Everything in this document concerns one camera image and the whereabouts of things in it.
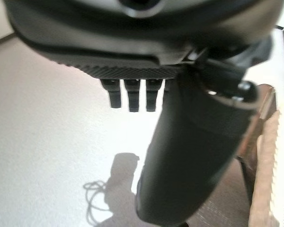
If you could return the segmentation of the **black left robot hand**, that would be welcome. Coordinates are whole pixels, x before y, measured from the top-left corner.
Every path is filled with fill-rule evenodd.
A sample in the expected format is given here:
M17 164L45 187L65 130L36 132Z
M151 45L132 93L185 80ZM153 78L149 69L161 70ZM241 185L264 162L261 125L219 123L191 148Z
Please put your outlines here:
M162 111L137 185L140 220L186 222L210 196L260 106L244 76L268 60L282 0L6 0L16 35L40 55L100 80L113 108Z

